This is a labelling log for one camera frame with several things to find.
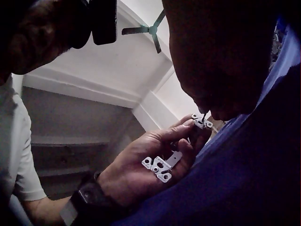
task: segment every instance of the white shirt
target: white shirt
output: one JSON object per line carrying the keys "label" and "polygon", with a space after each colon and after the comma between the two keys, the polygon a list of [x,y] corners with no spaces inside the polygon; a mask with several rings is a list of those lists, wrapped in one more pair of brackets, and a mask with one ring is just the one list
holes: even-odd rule
{"label": "white shirt", "polygon": [[30,117],[10,76],[0,86],[0,188],[8,199],[12,193],[23,201],[46,197],[33,165],[30,127]]}

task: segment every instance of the blue shirt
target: blue shirt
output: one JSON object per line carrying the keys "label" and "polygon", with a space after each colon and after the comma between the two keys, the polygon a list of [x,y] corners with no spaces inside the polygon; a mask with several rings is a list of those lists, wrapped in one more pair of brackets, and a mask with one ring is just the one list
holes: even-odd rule
{"label": "blue shirt", "polygon": [[300,65],[290,68],[299,63],[289,29],[256,109],[230,120],[185,178],[113,225],[297,223],[288,220],[300,220]]}

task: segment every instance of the ceiling fan blade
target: ceiling fan blade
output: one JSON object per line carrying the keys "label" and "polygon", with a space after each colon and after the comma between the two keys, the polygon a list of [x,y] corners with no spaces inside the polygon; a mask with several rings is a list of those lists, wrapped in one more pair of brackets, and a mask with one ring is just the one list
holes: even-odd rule
{"label": "ceiling fan blade", "polygon": [[130,28],[123,28],[121,34],[128,35],[128,34],[138,34],[138,33],[147,33],[149,30],[148,27],[130,27]]}
{"label": "ceiling fan blade", "polygon": [[152,35],[152,37],[153,37],[153,41],[155,43],[157,53],[160,53],[161,52],[161,47],[160,47],[160,44],[159,44],[158,36],[157,35]]}
{"label": "ceiling fan blade", "polygon": [[161,21],[163,20],[163,18],[165,17],[165,12],[164,10],[162,10],[161,14],[159,15],[158,19],[156,20],[156,22],[154,23],[154,26],[158,27],[159,24],[161,23]]}

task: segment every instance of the camera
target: camera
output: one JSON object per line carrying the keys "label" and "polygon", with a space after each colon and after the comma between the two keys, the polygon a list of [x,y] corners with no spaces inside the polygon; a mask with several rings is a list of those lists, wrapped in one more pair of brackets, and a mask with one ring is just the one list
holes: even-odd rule
{"label": "camera", "polygon": [[96,45],[117,40],[117,0],[75,0],[74,4],[78,7],[79,16],[70,37],[71,47],[82,48],[91,32]]}

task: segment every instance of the forearm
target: forearm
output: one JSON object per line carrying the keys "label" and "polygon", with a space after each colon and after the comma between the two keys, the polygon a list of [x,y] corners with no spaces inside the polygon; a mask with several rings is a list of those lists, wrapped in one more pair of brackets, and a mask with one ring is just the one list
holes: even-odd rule
{"label": "forearm", "polygon": [[25,201],[24,207],[34,225],[64,225],[60,211],[69,199],[70,197],[53,201],[46,197],[36,201]]}

